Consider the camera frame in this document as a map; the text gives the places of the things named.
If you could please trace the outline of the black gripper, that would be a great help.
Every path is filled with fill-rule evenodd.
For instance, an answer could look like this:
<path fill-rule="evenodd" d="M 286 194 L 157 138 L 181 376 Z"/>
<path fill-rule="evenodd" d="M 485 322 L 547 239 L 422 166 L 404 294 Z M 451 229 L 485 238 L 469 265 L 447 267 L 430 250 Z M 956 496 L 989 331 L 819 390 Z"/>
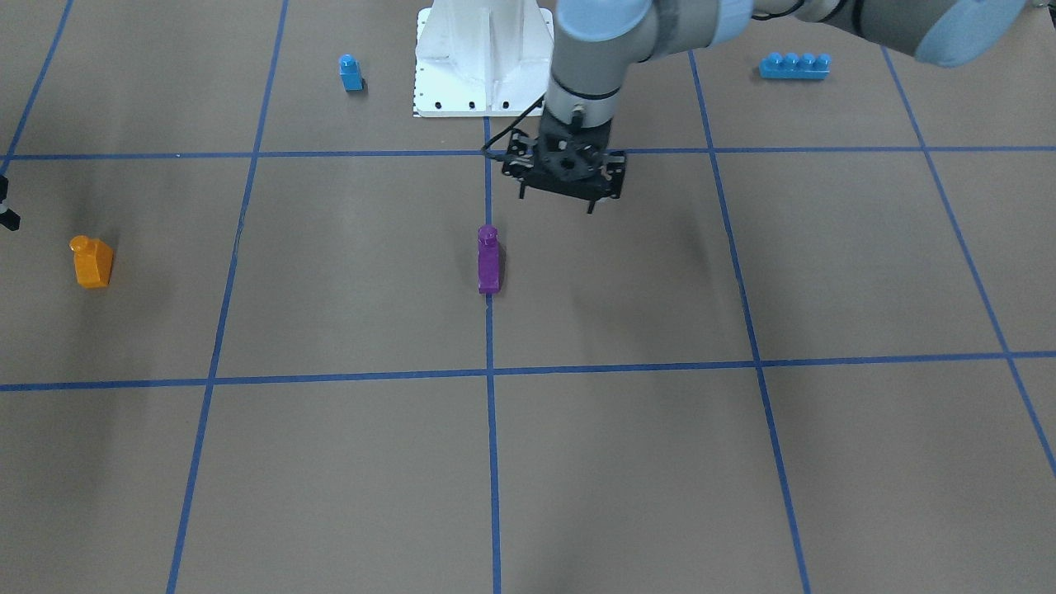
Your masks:
<path fill-rule="evenodd" d="M 501 154 L 502 174 L 518 180 L 518 200 L 526 188 L 588 200 L 617 200 L 627 169 L 624 151 L 610 151 L 611 123 L 574 129 L 553 115 L 540 117 L 538 135 L 513 128 Z"/>

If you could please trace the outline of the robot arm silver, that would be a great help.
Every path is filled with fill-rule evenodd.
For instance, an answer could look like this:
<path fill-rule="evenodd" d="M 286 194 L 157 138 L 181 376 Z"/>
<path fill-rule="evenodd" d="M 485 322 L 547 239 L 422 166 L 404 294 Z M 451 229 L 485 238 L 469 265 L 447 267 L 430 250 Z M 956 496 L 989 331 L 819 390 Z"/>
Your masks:
<path fill-rule="evenodd" d="M 921 64 L 970 63 L 1002 38 L 1022 1 L 559 1 L 546 90 L 533 133 L 517 124 L 504 151 L 482 147 L 522 191 L 584 200 L 622 192 L 627 157 L 610 147 L 633 64 L 731 44 L 768 21 L 840 30 Z"/>

